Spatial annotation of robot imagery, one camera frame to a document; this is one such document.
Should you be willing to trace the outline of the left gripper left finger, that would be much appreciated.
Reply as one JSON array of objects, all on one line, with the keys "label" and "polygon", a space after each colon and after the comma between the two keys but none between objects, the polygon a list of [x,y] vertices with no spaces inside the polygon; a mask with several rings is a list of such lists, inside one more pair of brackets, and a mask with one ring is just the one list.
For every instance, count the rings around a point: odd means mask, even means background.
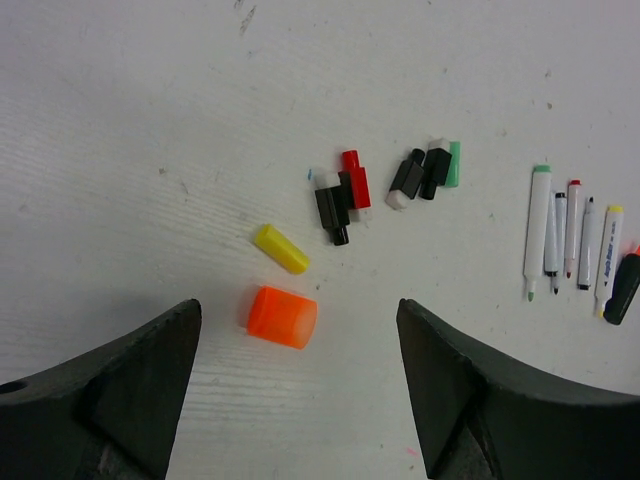
[{"label": "left gripper left finger", "polygon": [[200,303],[1,386],[4,479],[163,479],[195,359]]}]

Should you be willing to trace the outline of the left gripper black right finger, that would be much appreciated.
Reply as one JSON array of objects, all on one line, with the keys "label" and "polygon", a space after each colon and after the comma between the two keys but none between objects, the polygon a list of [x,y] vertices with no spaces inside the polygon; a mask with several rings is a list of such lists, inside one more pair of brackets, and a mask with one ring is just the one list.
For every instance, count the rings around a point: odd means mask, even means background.
[{"label": "left gripper black right finger", "polygon": [[527,365],[414,300],[396,323],[429,478],[638,478],[638,397]]}]

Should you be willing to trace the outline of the green capped white pen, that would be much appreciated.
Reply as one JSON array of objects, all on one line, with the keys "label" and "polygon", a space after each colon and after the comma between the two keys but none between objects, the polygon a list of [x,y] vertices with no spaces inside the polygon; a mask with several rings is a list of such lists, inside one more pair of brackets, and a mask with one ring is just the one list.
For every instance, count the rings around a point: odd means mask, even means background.
[{"label": "green capped white pen", "polygon": [[548,164],[533,168],[523,268],[529,302],[534,300],[538,280],[543,274],[551,182],[552,170]]}]

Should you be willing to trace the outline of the orange capped black highlighter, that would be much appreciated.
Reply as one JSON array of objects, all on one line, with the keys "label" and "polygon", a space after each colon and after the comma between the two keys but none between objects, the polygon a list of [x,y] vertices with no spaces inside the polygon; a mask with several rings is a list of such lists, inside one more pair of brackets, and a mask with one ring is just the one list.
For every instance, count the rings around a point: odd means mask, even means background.
[{"label": "orange capped black highlighter", "polygon": [[620,325],[629,309],[640,281],[639,249],[627,254],[620,262],[614,278],[612,296],[605,304],[604,319]]}]

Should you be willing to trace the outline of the orange highlighter cap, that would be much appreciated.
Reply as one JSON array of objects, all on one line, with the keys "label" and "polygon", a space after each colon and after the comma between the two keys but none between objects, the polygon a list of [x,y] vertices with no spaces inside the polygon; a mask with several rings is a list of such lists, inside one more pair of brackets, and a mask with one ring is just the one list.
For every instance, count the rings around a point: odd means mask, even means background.
[{"label": "orange highlighter cap", "polygon": [[317,315],[314,300],[263,286],[251,307],[247,331],[251,336],[302,350],[312,337]]}]

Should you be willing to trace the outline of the yellow pen cap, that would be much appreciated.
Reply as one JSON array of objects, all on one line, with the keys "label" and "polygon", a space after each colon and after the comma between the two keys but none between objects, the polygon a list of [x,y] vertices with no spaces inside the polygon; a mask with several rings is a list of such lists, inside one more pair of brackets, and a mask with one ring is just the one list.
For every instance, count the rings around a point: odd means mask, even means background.
[{"label": "yellow pen cap", "polygon": [[309,257],[271,224],[258,230],[253,243],[291,274],[302,274],[310,265]]}]

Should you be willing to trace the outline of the green pen cap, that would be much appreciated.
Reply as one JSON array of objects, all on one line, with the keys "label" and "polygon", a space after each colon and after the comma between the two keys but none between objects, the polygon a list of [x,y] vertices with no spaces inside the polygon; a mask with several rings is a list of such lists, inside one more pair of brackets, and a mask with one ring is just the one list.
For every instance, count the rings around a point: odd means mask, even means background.
[{"label": "green pen cap", "polygon": [[443,185],[444,188],[457,188],[460,181],[460,159],[461,143],[459,141],[450,142],[451,161],[448,174]]}]

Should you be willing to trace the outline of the yellow capped white pen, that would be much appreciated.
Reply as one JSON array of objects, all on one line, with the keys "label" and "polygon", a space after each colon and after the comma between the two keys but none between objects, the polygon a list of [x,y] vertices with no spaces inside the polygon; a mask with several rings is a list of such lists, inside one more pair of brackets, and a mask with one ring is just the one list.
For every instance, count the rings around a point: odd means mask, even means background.
[{"label": "yellow capped white pen", "polygon": [[596,307],[595,313],[599,318],[604,317],[606,303],[612,296],[613,282],[616,272],[620,241],[622,237],[622,225],[624,220],[624,208],[620,205],[608,207],[601,251],[599,267],[595,287]]}]

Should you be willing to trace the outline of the red capped white marker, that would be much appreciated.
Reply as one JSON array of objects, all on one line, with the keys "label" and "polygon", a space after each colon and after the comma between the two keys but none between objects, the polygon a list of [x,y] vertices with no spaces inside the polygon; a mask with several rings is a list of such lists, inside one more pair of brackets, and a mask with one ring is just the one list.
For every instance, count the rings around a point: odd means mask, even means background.
[{"label": "red capped white marker", "polygon": [[567,189],[567,215],[565,235],[565,275],[570,278],[576,271],[578,252],[578,209],[582,182],[572,179]]}]

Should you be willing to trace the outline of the red pen cap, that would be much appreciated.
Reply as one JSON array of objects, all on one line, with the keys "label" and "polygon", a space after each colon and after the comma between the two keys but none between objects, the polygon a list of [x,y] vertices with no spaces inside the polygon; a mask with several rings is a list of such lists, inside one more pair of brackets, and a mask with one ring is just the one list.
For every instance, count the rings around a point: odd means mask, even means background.
[{"label": "red pen cap", "polygon": [[355,221],[368,220],[372,206],[366,169],[360,164],[356,150],[341,154],[342,169],[339,172],[347,198],[347,204]]}]

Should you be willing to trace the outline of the black capped white pen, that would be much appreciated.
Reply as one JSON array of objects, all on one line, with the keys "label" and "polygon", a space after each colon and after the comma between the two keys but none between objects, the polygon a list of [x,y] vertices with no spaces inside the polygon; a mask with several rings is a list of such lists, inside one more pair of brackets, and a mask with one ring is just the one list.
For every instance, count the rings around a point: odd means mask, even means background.
[{"label": "black capped white pen", "polygon": [[564,192],[555,193],[555,212],[556,212],[557,259],[558,259],[557,277],[561,278],[564,275],[564,267],[565,267],[565,241],[566,241],[566,217],[567,217],[567,198]]}]

